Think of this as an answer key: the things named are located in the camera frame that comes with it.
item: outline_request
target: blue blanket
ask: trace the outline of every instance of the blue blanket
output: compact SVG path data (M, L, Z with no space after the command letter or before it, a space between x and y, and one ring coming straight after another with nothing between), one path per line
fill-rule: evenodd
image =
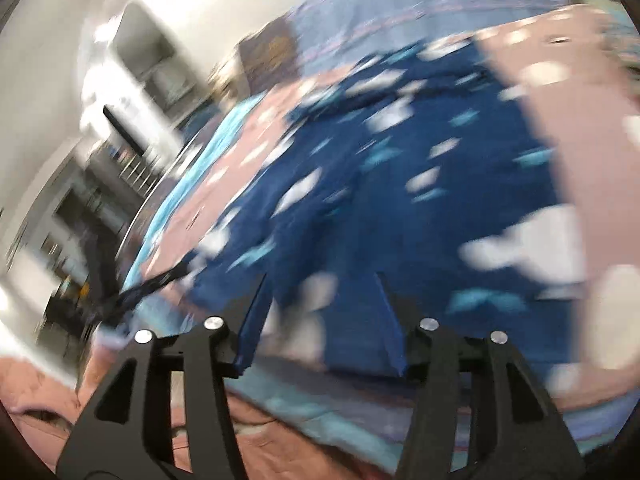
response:
M296 357L401 376L406 332L383 273L423 316L464 335L505 330L542 371L567 362L569 302L542 300L549 284L528 266L482 269L461 252L558 204L552 150L505 89L470 41L362 60L292 112L281 155L188 254L190 300L219 313L266 273L254 310L277 304ZM333 293L301 307L319 273ZM259 335L241 333L239 368Z

